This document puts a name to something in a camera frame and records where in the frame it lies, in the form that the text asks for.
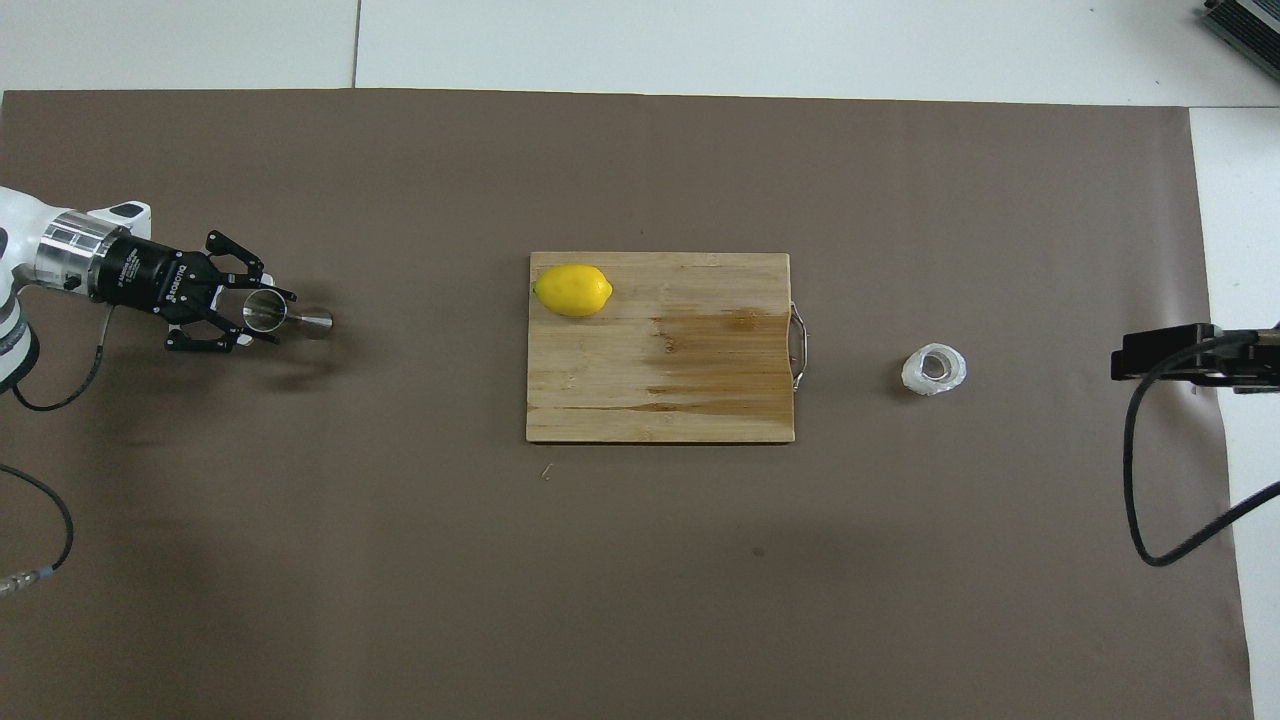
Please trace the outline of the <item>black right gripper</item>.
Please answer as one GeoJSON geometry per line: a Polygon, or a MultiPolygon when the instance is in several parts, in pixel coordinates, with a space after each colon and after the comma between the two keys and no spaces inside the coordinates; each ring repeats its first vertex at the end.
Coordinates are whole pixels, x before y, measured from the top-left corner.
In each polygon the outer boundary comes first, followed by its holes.
{"type": "MultiPolygon", "coordinates": [[[[1111,380],[1139,380],[1160,361],[1175,352],[1219,336],[1219,327],[1210,323],[1171,325],[1155,331],[1128,333],[1120,347],[1110,354],[1111,380]]],[[[1187,380],[1208,384],[1216,373],[1220,387],[1236,395],[1275,395],[1279,392],[1279,328],[1225,331],[1222,343],[1213,350],[1213,359],[1196,355],[1172,366],[1165,380],[1187,380]]]]}

